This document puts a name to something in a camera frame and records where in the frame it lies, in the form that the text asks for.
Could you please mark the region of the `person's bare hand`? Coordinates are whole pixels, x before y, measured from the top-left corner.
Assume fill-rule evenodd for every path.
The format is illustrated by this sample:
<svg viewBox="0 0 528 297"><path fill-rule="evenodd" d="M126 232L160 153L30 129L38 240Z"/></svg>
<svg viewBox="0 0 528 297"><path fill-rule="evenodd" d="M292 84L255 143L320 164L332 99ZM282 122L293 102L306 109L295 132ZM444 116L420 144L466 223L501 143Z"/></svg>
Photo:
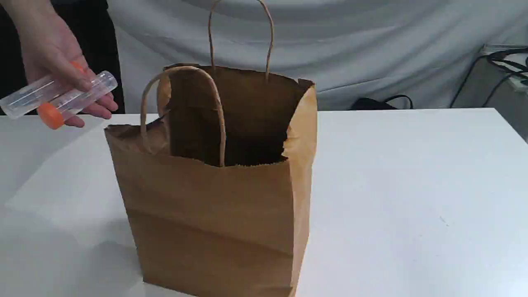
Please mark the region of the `person's bare hand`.
<svg viewBox="0 0 528 297"><path fill-rule="evenodd" d="M87 64L77 38L55 11L52 0L2 0L1 8L19 36L27 84L51 75L70 87L90 90L91 77L98 73ZM84 113L106 120L114 113L125 113L124 92L118 83L111 94L87 107Z"/></svg>

